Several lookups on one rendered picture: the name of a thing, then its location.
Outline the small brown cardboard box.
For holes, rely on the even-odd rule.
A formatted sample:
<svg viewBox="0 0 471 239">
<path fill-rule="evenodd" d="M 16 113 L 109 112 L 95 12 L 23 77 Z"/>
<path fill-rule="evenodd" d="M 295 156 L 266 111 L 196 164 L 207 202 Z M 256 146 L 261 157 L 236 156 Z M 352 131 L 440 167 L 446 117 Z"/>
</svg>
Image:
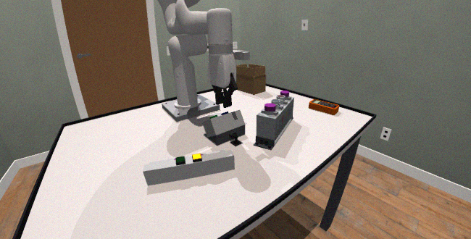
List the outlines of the small brown cardboard box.
<svg viewBox="0 0 471 239">
<path fill-rule="evenodd" d="M 258 94 L 266 91 L 265 66 L 256 64 L 236 65 L 236 85 L 239 91 Z"/>
</svg>

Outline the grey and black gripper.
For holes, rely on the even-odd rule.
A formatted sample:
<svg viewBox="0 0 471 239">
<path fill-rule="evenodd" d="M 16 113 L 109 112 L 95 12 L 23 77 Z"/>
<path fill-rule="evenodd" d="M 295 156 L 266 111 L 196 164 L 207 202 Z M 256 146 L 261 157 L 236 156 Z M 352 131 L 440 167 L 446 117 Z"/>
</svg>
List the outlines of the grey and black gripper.
<svg viewBox="0 0 471 239">
<path fill-rule="evenodd" d="M 208 83 L 214 88 L 216 105 L 223 104 L 224 108 L 232 106 L 231 95 L 238 89 L 233 53 L 208 54 L 207 78 Z"/>
</svg>

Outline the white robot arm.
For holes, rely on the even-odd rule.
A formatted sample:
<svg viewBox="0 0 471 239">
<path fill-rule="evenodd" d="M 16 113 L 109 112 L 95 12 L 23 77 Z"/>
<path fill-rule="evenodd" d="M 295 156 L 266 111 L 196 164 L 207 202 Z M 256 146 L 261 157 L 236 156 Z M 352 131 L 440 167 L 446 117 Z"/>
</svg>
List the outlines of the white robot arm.
<svg viewBox="0 0 471 239">
<path fill-rule="evenodd" d="M 167 30 L 177 35 L 168 42 L 175 79 L 175 107 L 190 109 L 201 104 L 197 99 L 194 65 L 189 56 L 205 54 L 208 34 L 209 54 L 236 53 L 234 59 L 250 60 L 249 52 L 233 50 L 232 14 L 229 9 L 208 12 L 189 11 L 200 0 L 158 0 Z M 187 35 L 182 35 L 187 34 Z"/>
</svg>

